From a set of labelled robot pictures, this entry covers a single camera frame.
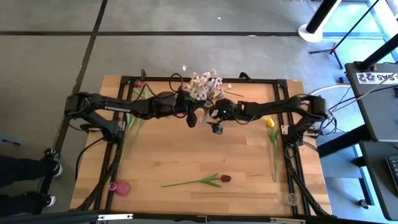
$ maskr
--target yellow tulip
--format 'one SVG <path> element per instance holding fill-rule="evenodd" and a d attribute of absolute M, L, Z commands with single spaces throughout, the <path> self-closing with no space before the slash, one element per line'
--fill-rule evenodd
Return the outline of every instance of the yellow tulip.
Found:
<path fill-rule="evenodd" d="M 274 120 L 272 118 L 267 119 L 267 126 L 273 128 L 275 126 Z"/>

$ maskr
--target gray floor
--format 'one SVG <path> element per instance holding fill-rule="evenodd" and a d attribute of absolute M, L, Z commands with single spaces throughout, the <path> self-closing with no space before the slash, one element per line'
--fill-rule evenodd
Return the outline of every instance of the gray floor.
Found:
<path fill-rule="evenodd" d="M 100 0 L 3 0 L 0 1 L 0 30 L 90 31 L 100 5 Z M 325 30 L 345 32 L 365 10 L 365 4 L 343 3 Z M 305 2 L 290 0 L 244 3 L 237 0 L 113 0 L 108 3 L 100 30 L 295 32 L 312 14 Z M 341 15 L 347 15 L 347 22 L 341 21 Z M 367 17 L 356 32 L 378 30 L 372 17 Z M 98 37 L 81 90 L 98 92 L 103 75 L 139 75 L 144 68 L 150 76 L 168 76 L 182 73 L 182 65 L 187 65 L 190 68 L 184 74 L 187 76 L 193 71 L 215 68 L 223 77 L 236 77 L 245 71 L 253 78 L 303 80 L 305 91 L 310 93 L 334 85 L 337 78 L 344 75 L 331 55 L 308 54 L 311 50 L 328 49 L 337 41 L 339 38 L 309 44 L 299 37 Z M 19 137 L 24 142 L 21 147 L 0 145 L 1 154 L 38 159 L 42 151 L 52 145 L 65 98 L 74 85 L 87 43 L 88 37 L 0 36 L 0 133 Z M 347 39 L 338 53 L 343 63 L 363 60 L 383 43 L 381 39 Z M 388 55 L 383 61 L 394 62 L 394 59 Z M 336 89 L 320 94 L 332 105 L 344 92 Z M 339 128 L 346 131 L 363 123 L 356 105 L 335 115 Z M 56 195 L 58 202 L 44 212 L 68 210 L 75 162 L 85 138 L 84 133 L 68 131 L 62 151 L 65 173 L 55 179 L 50 188 L 50 194 Z M 1 189 L 1 193 L 21 194 L 36 190 L 39 184 L 39 181 L 15 183 Z M 360 194 L 358 186 L 344 189 Z M 330 191 L 335 215 L 361 218 L 361 214 L 350 216 L 348 203 L 345 209 L 337 209 L 336 202 L 344 199 L 333 195 Z"/>

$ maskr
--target black sneaker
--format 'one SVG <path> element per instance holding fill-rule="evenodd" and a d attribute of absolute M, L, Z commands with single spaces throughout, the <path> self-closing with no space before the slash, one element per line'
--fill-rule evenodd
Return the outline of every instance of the black sneaker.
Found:
<path fill-rule="evenodd" d="M 26 197 L 32 198 L 36 205 L 40 208 L 49 208 L 55 204 L 55 196 L 41 194 L 39 192 L 26 192 L 24 194 Z"/>
<path fill-rule="evenodd" d="M 53 176 L 54 177 L 59 177 L 61 176 L 63 169 L 61 165 L 61 157 L 60 154 L 55 151 L 54 149 L 46 149 L 44 151 L 44 158 L 55 161 L 57 165 L 55 165 L 54 171 L 53 171 Z"/>

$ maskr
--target person's shoe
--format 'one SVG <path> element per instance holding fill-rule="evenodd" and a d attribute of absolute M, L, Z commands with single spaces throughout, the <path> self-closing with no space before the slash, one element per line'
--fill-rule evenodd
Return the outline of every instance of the person's shoe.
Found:
<path fill-rule="evenodd" d="M 44 157 L 48 160 L 55 161 L 57 163 L 57 165 L 55 165 L 55 168 L 53 170 L 53 176 L 54 177 L 61 176 L 63 169 L 60 162 L 61 161 L 60 154 L 54 149 L 46 149 L 44 151 Z"/>
<path fill-rule="evenodd" d="M 56 200 L 57 200 L 57 198 L 55 198 L 55 196 L 47 195 L 44 207 L 50 208 L 50 207 L 54 206 Z"/>

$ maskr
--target desk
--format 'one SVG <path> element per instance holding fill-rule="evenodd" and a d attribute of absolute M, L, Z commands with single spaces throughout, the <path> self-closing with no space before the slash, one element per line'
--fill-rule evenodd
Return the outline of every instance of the desk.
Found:
<path fill-rule="evenodd" d="M 386 162 L 386 157 L 397 155 L 398 150 L 385 142 L 360 141 L 359 146 L 363 153 L 363 165 L 368 167 L 384 217 L 398 221 L 398 192 Z"/>
<path fill-rule="evenodd" d="M 359 83 L 356 73 L 361 72 L 355 67 L 355 64 L 347 63 L 345 67 L 347 78 L 356 97 L 374 87 L 374 85 Z M 376 73 L 392 74 L 398 71 L 398 65 L 388 63 L 377 64 L 376 67 Z M 392 85 L 383 84 L 378 89 L 388 86 Z M 392 89 L 374 92 L 358 100 L 365 124 L 319 146 L 320 156 L 327 156 L 357 144 L 359 141 L 398 142 L 397 105 L 398 98 L 395 97 Z"/>
<path fill-rule="evenodd" d="M 120 79 L 120 76 L 105 76 L 100 94 L 116 97 Z M 303 93 L 302 82 L 289 80 L 287 83 L 290 96 Z M 148 84 L 155 93 L 169 90 L 168 82 Z M 227 95 L 233 101 L 265 103 L 275 100 L 270 84 L 233 83 L 232 86 L 233 92 L 244 96 Z M 106 119 L 111 119 L 113 115 L 110 111 L 98 113 Z M 271 118 L 275 126 L 279 126 L 277 115 Z M 277 181 L 274 182 L 274 150 L 265 121 L 260 119 L 245 126 L 236 122 L 225 122 L 223 125 L 223 134 L 217 135 L 211 132 L 208 124 L 198 123 L 196 127 L 189 128 L 185 119 L 151 119 L 144 123 L 131 156 L 127 157 L 135 135 L 133 127 L 124 144 L 117 176 L 118 180 L 131 184 L 131 193 L 127 197 L 115 195 L 111 209 L 129 213 L 291 217 L 290 205 L 280 200 L 289 192 L 282 144 L 279 144 Z M 87 145 L 100 137 L 100 133 L 90 133 Z M 315 144 L 314 139 L 305 140 Z M 84 153 L 70 208 L 79 206 L 96 185 L 105 147 L 103 142 Z M 309 191 L 323 209 L 331 213 L 318 153 L 302 146 L 300 154 Z M 230 175 L 232 181 L 222 183 L 220 189 L 205 184 L 160 187 L 200 179 L 215 172 Z M 107 191 L 105 188 L 101 208 L 104 208 Z"/>

